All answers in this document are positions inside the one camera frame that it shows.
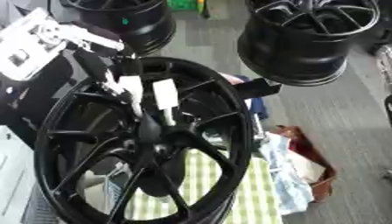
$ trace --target metal bracket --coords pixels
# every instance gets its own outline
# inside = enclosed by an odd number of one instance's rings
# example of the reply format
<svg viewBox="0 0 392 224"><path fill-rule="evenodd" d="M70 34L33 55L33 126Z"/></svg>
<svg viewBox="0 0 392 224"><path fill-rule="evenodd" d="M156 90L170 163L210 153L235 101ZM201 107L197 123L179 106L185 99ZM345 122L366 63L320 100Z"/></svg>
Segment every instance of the metal bracket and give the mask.
<svg viewBox="0 0 392 224"><path fill-rule="evenodd" d="M267 95L278 94L282 88L282 84L269 83L264 78L259 78L241 84L234 85L238 92L238 95L244 99L251 99L257 97L263 97Z"/></svg>

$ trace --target brown box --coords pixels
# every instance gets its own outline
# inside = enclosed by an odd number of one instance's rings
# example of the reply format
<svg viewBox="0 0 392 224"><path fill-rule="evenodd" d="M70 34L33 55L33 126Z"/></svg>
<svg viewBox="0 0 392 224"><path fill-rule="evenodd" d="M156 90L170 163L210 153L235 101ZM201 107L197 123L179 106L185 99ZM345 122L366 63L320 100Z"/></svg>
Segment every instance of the brown box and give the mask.
<svg viewBox="0 0 392 224"><path fill-rule="evenodd" d="M323 202L333 192L332 182L336 179L336 171L331 164L317 150L304 132L297 126L277 126L278 129L271 131L291 139L290 149L309 158L311 161L325 167L325 172L320 180L311 184L313 202Z"/></svg>

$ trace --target green checkered cloth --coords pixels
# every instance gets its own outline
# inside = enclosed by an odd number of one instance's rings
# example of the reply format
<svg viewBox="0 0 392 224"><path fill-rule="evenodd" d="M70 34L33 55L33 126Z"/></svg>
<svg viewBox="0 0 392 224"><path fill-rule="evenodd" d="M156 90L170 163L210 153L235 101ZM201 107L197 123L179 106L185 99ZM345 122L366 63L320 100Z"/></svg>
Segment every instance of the green checkered cloth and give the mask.
<svg viewBox="0 0 392 224"><path fill-rule="evenodd" d="M188 205L208 193L221 175L221 168L209 156L190 150L186 156L186 174L179 192ZM177 208L171 198L157 199L138 189L131 199L126 217L150 220L175 214ZM258 157L250 161L226 224L279 224L275 188L268 163Z"/></svg>

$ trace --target gray carpet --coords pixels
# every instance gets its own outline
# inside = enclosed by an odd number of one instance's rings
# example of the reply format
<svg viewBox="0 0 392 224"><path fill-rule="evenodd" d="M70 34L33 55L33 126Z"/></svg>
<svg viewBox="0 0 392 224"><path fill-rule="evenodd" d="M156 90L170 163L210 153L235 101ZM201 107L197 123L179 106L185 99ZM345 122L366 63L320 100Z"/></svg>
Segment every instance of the gray carpet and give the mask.
<svg viewBox="0 0 392 224"><path fill-rule="evenodd" d="M256 77L241 62L236 44L246 21L243 1L210 0L213 18L178 12L174 40L165 56L197 61L228 74ZM267 97L266 125L298 125L336 167L333 195L288 224L392 223L392 183L382 179L392 167L392 131L382 108L386 96L375 60L355 47L346 73L323 87L284 87Z"/></svg>

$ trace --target blue fabric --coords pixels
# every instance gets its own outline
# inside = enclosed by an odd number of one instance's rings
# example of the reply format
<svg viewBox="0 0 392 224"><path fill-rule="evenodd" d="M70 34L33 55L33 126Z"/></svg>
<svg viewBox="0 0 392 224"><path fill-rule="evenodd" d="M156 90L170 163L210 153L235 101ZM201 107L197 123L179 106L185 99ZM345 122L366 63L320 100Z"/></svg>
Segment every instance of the blue fabric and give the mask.
<svg viewBox="0 0 392 224"><path fill-rule="evenodd" d="M309 184L297 175L293 164L286 157L290 139L269 132L266 136L267 138L259 147L259 152L269 162L281 215L306 211L309 202L314 198Z"/></svg>
<svg viewBox="0 0 392 224"><path fill-rule="evenodd" d="M235 77L245 82L250 81L250 78L245 75L235 75ZM250 112L252 114L257 114L261 120L267 119L269 117L262 97L252 99Z"/></svg>

